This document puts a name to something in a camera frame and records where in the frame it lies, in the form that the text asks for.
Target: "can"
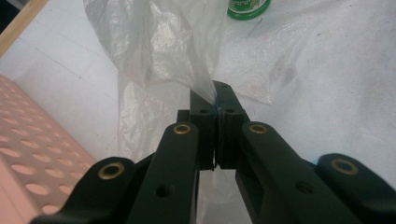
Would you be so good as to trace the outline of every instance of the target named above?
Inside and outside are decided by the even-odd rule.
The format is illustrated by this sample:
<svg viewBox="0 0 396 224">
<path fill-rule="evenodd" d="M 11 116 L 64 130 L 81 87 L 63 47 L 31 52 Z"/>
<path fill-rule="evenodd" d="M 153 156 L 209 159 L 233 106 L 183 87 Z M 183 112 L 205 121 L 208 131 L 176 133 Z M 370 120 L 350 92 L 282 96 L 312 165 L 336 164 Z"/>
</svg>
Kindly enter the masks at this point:
<svg viewBox="0 0 396 224">
<path fill-rule="evenodd" d="M 271 0 L 230 0 L 227 14 L 236 20 L 246 21 L 260 16 Z"/>
</svg>

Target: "wooden strip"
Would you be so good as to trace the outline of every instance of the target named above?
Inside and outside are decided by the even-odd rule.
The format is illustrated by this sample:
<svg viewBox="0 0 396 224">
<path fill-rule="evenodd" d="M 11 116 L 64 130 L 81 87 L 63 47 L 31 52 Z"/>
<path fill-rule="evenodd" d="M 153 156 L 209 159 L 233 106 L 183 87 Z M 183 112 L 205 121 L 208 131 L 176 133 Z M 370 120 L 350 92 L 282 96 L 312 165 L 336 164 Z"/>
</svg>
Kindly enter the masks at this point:
<svg viewBox="0 0 396 224">
<path fill-rule="evenodd" d="M 48 0 L 30 0 L 6 30 L 0 34 L 0 57 L 3 56 L 47 2 Z"/>
</svg>

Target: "pink plastic basket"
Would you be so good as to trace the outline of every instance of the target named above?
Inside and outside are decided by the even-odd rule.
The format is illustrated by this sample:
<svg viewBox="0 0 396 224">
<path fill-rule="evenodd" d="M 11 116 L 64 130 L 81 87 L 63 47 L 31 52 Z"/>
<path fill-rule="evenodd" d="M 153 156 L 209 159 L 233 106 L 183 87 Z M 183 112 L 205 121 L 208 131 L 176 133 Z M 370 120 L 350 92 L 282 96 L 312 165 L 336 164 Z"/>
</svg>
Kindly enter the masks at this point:
<svg viewBox="0 0 396 224">
<path fill-rule="evenodd" d="M 57 212 L 95 163 L 15 83 L 0 75 L 0 223 Z"/>
</svg>

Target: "brass screw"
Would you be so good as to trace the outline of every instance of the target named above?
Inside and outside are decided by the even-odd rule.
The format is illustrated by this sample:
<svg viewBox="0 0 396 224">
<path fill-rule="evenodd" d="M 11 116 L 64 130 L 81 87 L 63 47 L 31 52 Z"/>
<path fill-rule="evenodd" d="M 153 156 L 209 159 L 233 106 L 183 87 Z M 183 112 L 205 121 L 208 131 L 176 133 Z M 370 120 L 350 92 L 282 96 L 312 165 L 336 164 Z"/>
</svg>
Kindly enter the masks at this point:
<svg viewBox="0 0 396 224">
<path fill-rule="evenodd" d="M 179 124 L 174 128 L 174 133 L 186 134 L 191 131 L 191 127 L 187 124 Z"/>
<path fill-rule="evenodd" d="M 253 124 L 249 127 L 250 131 L 253 133 L 267 133 L 268 130 L 260 124 Z"/>
<path fill-rule="evenodd" d="M 120 162 L 113 162 L 99 170 L 99 177 L 104 180 L 114 179 L 124 172 L 124 166 Z"/>
<path fill-rule="evenodd" d="M 353 162 L 344 159 L 334 159 L 331 165 L 334 170 L 344 175 L 356 175 L 359 172 L 359 168 Z"/>
</svg>

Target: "white surface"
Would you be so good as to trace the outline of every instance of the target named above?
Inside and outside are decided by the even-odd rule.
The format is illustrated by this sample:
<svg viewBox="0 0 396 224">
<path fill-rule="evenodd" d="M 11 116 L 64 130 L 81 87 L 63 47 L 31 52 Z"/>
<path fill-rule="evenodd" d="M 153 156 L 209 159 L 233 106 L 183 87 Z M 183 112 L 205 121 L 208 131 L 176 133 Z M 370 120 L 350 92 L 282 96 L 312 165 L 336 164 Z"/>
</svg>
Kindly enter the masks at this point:
<svg viewBox="0 0 396 224">
<path fill-rule="evenodd" d="M 264 15 L 242 25 L 247 34 L 253 34 L 247 41 L 222 46 L 214 79 L 235 87 L 250 118 L 274 126 L 304 159 L 345 153 L 395 188 L 395 21 L 392 0 L 381 4 L 371 0 L 318 0 L 315 4 L 274 0 Z M 251 33 L 255 29 L 274 33 L 259 38 Z M 254 43 L 249 41 L 271 45 L 266 42 L 271 37 L 284 41 L 275 48 L 284 57 L 271 65 L 275 70 L 255 67 L 274 74 L 251 79 L 250 83 L 257 83 L 249 86 L 251 94 L 247 85 L 240 85 L 249 71 L 227 70 L 229 62 L 234 59 L 242 66 L 235 55 L 248 56 L 249 48 L 244 46 Z M 103 53 L 82 1 L 50 0 L 0 59 L 0 73 L 14 79 L 97 160 L 117 155 L 117 71 Z M 255 91 L 269 92 L 271 98 L 255 98 Z M 228 173 L 213 176 L 203 178 L 215 178 L 224 186 L 232 184 Z M 238 213 L 243 206 L 235 193 L 231 186 L 202 194 L 208 200 L 218 197 L 218 202 L 231 199 L 227 209 L 222 209 L 222 203 L 204 205 L 210 211 L 204 223 L 227 215 L 229 219 L 217 219 L 217 223 L 247 221 L 246 211 Z"/>
</svg>

